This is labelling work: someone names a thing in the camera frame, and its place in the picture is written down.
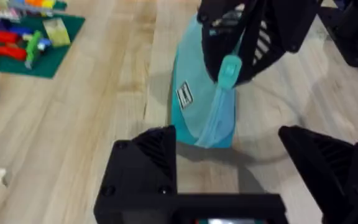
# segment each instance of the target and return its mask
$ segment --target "teal tag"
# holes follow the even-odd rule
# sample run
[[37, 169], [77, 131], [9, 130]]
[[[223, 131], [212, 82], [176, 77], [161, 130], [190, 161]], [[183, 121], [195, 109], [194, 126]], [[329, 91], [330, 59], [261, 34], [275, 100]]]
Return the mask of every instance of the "teal tag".
[[218, 76], [218, 86], [230, 90], [236, 84], [242, 66], [241, 59], [236, 55], [227, 55], [223, 58]]

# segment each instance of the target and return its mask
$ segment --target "hardwood floor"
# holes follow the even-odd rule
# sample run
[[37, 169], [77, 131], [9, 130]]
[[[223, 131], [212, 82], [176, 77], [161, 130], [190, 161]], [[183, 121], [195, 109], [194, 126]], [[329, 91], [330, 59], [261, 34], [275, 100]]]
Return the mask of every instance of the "hardwood floor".
[[[167, 123], [177, 43], [195, 0], [70, 0], [86, 22], [53, 80], [0, 73], [0, 224], [96, 223], [112, 144]], [[290, 223], [319, 223], [277, 131], [299, 124], [358, 141], [358, 70], [319, 19], [301, 50], [238, 89], [233, 149], [178, 145], [181, 192], [280, 193]]]

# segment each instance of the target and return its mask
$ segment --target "green mat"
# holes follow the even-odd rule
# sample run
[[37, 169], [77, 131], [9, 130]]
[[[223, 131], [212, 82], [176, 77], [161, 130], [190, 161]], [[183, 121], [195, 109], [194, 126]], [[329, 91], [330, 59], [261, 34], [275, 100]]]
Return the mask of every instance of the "green mat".
[[[75, 36], [80, 31], [85, 19], [82, 17], [54, 15], [54, 18], [59, 17], [63, 19], [65, 26], [73, 43]], [[27, 17], [23, 18], [20, 24], [15, 24], [14, 27], [28, 27], [33, 30], [39, 30], [43, 33], [44, 37], [48, 37], [42, 21], [50, 19], [49, 17]], [[17, 74], [32, 75], [35, 77], [53, 78], [59, 65], [63, 61], [70, 46], [58, 47], [48, 49], [35, 63], [32, 70], [24, 66], [24, 62], [17, 61], [13, 58], [0, 56], [0, 72], [9, 72]]]

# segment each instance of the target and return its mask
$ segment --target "red toy block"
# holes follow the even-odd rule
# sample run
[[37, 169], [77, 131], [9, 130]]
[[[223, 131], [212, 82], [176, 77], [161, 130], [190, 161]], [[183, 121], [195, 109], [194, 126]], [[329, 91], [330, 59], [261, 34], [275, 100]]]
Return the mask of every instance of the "red toy block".
[[16, 60], [24, 61], [27, 56], [27, 52], [24, 49], [20, 49], [18, 47], [0, 47], [0, 55], [5, 55]]
[[19, 38], [15, 33], [0, 30], [0, 43], [15, 44]]

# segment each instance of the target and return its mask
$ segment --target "white label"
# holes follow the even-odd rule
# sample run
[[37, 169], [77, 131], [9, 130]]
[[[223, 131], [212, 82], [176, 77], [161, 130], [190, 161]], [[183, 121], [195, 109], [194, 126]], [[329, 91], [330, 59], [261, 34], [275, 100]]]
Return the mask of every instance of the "white label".
[[177, 97], [180, 102], [180, 108], [183, 110], [193, 102], [193, 95], [190, 88], [185, 81], [182, 86], [177, 90]]

